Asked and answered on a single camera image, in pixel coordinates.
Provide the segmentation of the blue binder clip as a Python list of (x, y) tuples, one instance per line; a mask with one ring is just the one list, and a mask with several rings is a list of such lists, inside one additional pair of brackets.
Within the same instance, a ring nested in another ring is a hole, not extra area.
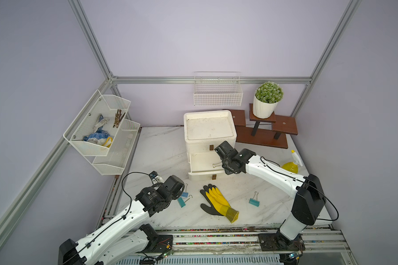
[(213, 168), (217, 168), (217, 167), (221, 167), (222, 166), (222, 162), (218, 162), (218, 163), (213, 163), (212, 167)]
[(182, 194), (181, 194), (181, 197), (182, 197), (182, 198), (187, 198), (187, 197), (189, 196), (189, 193), (187, 192), (187, 188), (188, 188), (188, 184), (185, 183), (183, 192), (182, 192)]

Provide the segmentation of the teal binder clip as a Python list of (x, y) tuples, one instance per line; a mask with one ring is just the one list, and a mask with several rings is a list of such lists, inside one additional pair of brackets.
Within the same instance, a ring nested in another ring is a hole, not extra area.
[(178, 203), (180, 205), (180, 208), (185, 207), (186, 206), (186, 202), (188, 200), (190, 200), (191, 198), (193, 198), (192, 195), (189, 195), (188, 197), (180, 197), (180, 198), (178, 198), (177, 201), (178, 201)]
[(254, 192), (254, 196), (249, 199), (249, 204), (259, 207), (260, 201), (258, 201), (258, 195), (259, 195), (258, 192)]

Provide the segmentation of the white plastic drawer cabinet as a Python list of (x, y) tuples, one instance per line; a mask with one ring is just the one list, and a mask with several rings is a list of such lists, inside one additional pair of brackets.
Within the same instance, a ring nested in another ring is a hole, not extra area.
[(184, 135), (191, 181), (209, 181), (227, 178), (224, 169), (213, 168), (221, 162), (215, 148), (224, 141), (233, 147), (237, 139), (232, 114), (229, 110), (193, 112), (184, 114)]

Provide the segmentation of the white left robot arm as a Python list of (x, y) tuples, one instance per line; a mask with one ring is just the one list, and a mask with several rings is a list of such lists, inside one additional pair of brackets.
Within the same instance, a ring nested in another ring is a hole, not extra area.
[(184, 182), (175, 175), (143, 188), (111, 221), (84, 238), (68, 239), (59, 247), (59, 265), (111, 265), (143, 251), (159, 251), (158, 233), (145, 221), (181, 197)]

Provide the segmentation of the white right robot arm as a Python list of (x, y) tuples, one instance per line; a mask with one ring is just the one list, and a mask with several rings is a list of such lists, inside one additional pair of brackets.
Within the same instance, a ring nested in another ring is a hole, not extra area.
[(295, 241), (307, 226), (315, 224), (326, 204), (321, 182), (313, 174), (303, 176), (271, 165), (264, 157), (243, 149), (238, 152), (227, 141), (215, 149), (226, 174), (247, 173), (284, 191), (294, 199), (290, 215), (279, 227), (276, 236), (288, 243)]

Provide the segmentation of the yellow black work glove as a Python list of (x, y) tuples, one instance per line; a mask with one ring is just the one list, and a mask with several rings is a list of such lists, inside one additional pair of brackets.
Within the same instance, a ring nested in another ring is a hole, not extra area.
[(208, 202), (208, 205), (200, 205), (201, 209), (205, 213), (213, 216), (224, 216), (230, 223), (234, 223), (238, 220), (239, 211), (231, 207), (228, 200), (223, 196), (218, 187), (213, 184), (208, 184), (203, 186), (200, 193)]

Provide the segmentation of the brown wooden step shelf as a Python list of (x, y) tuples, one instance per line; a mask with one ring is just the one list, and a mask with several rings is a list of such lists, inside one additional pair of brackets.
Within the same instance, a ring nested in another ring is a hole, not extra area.
[(287, 149), (287, 136), (297, 135), (296, 119), (272, 113), (262, 119), (253, 114), (253, 105), (249, 105), (249, 116), (244, 110), (231, 109), (232, 118), (237, 132), (237, 142)]

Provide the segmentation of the white mesh lower bin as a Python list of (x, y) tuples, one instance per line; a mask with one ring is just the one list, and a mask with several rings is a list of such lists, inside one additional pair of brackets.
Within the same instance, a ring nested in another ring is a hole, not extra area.
[(110, 146), (107, 156), (97, 156), (93, 167), (103, 176), (121, 175), (127, 165), (140, 124), (124, 119), (119, 125), (119, 132)]

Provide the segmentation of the white mesh bin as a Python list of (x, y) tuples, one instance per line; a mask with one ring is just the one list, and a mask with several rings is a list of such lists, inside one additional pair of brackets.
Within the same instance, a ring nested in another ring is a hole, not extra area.
[(97, 156), (93, 167), (103, 176), (121, 175), (127, 165), (140, 124), (124, 119), (119, 125), (119, 132), (110, 146), (107, 156)]
[(128, 99), (95, 91), (63, 137), (85, 157), (107, 156), (110, 140), (114, 140), (122, 128), (121, 124), (115, 124), (115, 117), (125, 117), (129, 107)]

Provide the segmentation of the yellow spray bottle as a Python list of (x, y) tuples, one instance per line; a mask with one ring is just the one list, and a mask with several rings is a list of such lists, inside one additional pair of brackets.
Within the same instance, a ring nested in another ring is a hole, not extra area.
[(301, 157), (298, 155), (298, 153), (295, 150), (291, 150), (292, 154), (292, 161), (285, 163), (282, 165), (282, 169), (292, 172), (294, 174), (298, 174), (299, 168), (304, 166), (304, 163), (301, 159)]

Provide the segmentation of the green plant in white pot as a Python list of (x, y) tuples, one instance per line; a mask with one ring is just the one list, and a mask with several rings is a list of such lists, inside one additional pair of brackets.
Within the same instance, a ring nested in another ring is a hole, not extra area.
[(260, 85), (254, 94), (253, 114), (259, 119), (269, 118), (283, 99), (283, 89), (275, 82)]

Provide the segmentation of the blue white cloth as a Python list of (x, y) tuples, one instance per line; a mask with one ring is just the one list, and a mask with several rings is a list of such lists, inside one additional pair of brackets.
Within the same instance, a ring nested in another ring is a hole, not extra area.
[(90, 142), (105, 148), (109, 148), (113, 143), (113, 137), (110, 133), (103, 129), (103, 127), (109, 122), (108, 118), (105, 118), (102, 114), (99, 114), (97, 122), (93, 127), (94, 132), (88, 136), (82, 138), (83, 141)]

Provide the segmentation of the brown wooden clothespins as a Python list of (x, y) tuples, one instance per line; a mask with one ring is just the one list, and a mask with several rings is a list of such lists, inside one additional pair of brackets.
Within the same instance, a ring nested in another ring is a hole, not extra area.
[(118, 109), (117, 112), (115, 113), (115, 119), (114, 119), (114, 128), (119, 128), (119, 125), (121, 121), (125, 118), (126, 113), (122, 112), (121, 109)]

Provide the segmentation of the white mesh upper bin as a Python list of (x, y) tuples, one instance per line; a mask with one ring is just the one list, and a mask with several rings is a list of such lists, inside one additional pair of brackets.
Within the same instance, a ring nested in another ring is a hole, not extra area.
[(115, 117), (125, 117), (129, 107), (128, 99), (95, 91), (63, 137), (85, 157), (107, 156), (110, 140), (114, 140), (122, 128), (121, 124), (115, 124)]

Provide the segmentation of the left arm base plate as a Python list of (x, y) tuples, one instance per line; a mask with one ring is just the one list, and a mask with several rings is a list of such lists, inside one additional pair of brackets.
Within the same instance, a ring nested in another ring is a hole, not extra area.
[(168, 246), (172, 247), (173, 239), (174, 237), (172, 235), (158, 235), (155, 237), (147, 236), (146, 240), (148, 241), (148, 244), (145, 249), (140, 252), (161, 254), (169, 249)]

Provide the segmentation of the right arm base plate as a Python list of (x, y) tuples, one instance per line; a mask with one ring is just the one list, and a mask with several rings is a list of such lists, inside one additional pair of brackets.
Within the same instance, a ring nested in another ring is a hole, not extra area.
[(275, 234), (264, 233), (258, 235), (262, 251), (304, 251), (305, 245), (301, 234), (293, 240), (288, 239), (277, 231)]

